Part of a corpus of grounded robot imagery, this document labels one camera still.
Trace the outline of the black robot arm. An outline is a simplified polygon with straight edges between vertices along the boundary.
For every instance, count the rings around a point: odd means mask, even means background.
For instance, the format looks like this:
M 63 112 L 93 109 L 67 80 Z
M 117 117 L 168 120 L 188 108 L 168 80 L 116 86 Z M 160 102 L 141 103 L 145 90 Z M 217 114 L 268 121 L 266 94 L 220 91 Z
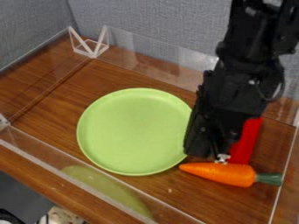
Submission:
M 228 29 L 217 43 L 219 60 L 203 73 L 183 141 L 185 154 L 231 159 L 246 122 L 258 119 L 286 90 L 279 57 L 299 44 L 299 0 L 274 6 L 263 0 L 232 0 Z

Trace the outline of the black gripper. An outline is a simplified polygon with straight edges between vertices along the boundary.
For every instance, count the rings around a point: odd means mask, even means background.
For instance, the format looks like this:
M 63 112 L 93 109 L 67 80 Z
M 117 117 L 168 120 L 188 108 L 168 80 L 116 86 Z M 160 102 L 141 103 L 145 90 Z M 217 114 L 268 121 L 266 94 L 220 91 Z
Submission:
M 284 89 L 284 69 L 278 62 L 248 70 L 225 67 L 220 62 L 212 71 L 205 71 L 183 152 L 200 158 L 213 156 L 217 161 L 228 160 L 246 121 L 262 116 L 267 104 L 282 97 Z

